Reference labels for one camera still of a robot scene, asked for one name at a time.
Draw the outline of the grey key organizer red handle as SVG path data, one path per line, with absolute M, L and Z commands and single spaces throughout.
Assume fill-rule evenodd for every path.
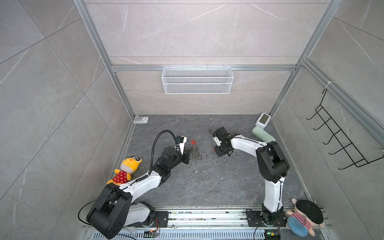
M 191 140 L 191 144 L 193 147 L 193 155 L 196 159 L 201 159 L 203 158 L 203 153 L 200 150 L 199 146 L 197 145 L 197 142 L 195 140 Z

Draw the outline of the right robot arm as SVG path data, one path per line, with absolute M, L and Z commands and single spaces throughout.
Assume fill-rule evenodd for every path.
M 265 179 L 265 199 L 261 218 L 266 226 L 272 226 L 283 215 L 283 186 L 290 164 L 279 144 L 256 141 L 242 135 L 232 136 L 221 127 L 215 132 L 209 131 L 216 143 L 215 152 L 219 157 L 230 156 L 234 150 L 240 150 L 256 157 L 259 171 Z

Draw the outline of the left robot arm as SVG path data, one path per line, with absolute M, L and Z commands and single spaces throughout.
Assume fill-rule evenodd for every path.
M 186 147 L 178 152 L 174 147 L 166 147 L 150 174 L 119 186 L 114 183 L 107 184 L 100 196 L 91 201 L 93 206 L 87 214 L 86 223 L 109 240 L 125 226 L 136 223 L 151 225 L 156 209 L 144 201 L 138 204 L 134 201 L 165 183 L 171 176 L 171 170 L 177 165 L 189 164 L 193 150 L 192 147 Z

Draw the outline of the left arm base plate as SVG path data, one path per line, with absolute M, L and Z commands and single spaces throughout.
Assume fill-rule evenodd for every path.
M 170 212 L 167 211 L 156 211 L 154 214 L 150 214 L 149 220 L 144 221 L 143 223 L 134 223 L 127 225 L 127 227 L 137 227 L 137 228 L 166 228 L 168 226 Z

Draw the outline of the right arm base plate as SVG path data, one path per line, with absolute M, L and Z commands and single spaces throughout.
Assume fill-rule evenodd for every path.
M 273 222 L 267 222 L 263 219 L 262 211 L 251 211 L 246 210 L 246 220 L 248 222 L 249 227 L 285 227 L 287 223 L 287 218 L 283 213 L 280 217 L 278 217 Z

